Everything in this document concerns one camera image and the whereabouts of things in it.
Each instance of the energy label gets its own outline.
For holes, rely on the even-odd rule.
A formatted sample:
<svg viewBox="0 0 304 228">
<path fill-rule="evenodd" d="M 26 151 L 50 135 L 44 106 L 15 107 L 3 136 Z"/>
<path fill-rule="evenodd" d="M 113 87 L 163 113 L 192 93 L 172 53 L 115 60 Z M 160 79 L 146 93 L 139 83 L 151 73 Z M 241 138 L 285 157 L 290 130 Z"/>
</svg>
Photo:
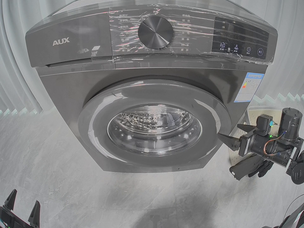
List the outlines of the energy label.
<svg viewBox="0 0 304 228">
<path fill-rule="evenodd" d="M 264 74 L 247 73 L 234 102 L 250 102 L 258 89 Z"/>
</svg>

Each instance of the qr code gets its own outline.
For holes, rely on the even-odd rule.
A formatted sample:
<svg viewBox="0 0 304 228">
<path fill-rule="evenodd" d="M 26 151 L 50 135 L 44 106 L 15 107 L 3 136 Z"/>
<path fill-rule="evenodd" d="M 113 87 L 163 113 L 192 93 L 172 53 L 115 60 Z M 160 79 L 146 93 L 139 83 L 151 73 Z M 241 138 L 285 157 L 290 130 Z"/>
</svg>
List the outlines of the qr code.
<svg viewBox="0 0 304 228">
<path fill-rule="evenodd" d="M 252 81 L 250 89 L 255 89 L 259 86 L 260 81 Z"/>
</svg>

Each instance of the door rim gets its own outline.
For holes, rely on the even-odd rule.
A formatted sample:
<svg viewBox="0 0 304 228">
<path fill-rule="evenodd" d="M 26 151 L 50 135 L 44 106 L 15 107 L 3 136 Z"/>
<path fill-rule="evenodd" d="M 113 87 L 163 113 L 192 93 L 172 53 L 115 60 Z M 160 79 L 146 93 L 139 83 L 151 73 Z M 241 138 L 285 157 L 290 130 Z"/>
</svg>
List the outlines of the door rim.
<svg viewBox="0 0 304 228">
<path fill-rule="evenodd" d="M 152 99 L 145 96 L 145 90 L 150 90 Z M 168 103 L 191 113 L 200 121 L 203 132 L 200 139 L 192 147 L 167 156 L 147 156 L 122 149 L 113 143 L 108 136 L 108 123 L 119 113 L 137 105 Z M 100 131 L 98 136 L 92 135 L 92 131 L 95 132 L 93 123 L 95 131 Z M 153 167 L 184 165 L 202 158 L 216 146 L 219 148 L 220 142 L 216 133 L 220 131 L 229 134 L 230 129 L 229 113 L 218 98 L 195 86 L 162 79 L 136 80 L 106 89 L 85 104 L 78 118 L 80 136 L 89 147 L 96 148 L 101 154 L 109 158 L 130 165 Z"/>
</svg>

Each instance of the play pause button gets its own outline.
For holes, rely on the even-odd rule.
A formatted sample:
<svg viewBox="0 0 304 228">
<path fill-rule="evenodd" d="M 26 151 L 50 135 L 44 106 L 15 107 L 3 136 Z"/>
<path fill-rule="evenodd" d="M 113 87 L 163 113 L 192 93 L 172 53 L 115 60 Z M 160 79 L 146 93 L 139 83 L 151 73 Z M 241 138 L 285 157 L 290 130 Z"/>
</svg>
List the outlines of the play pause button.
<svg viewBox="0 0 304 228">
<path fill-rule="evenodd" d="M 259 48 L 258 51 L 257 51 L 257 54 L 258 54 L 259 56 L 261 56 L 261 55 L 263 55 L 263 53 L 264 53 L 263 49 L 262 49 L 262 48 Z"/>
</svg>

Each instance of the washing machine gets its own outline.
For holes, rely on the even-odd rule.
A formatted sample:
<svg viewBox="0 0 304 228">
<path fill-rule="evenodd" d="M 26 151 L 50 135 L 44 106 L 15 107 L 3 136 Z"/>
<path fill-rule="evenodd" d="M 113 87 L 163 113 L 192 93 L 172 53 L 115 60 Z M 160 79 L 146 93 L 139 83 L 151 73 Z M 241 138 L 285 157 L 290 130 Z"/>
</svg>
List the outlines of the washing machine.
<svg viewBox="0 0 304 228">
<path fill-rule="evenodd" d="M 31 66 L 105 171 L 203 168 L 273 62 L 277 31 L 228 0 L 76 0 L 25 36 Z"/>
</svg>

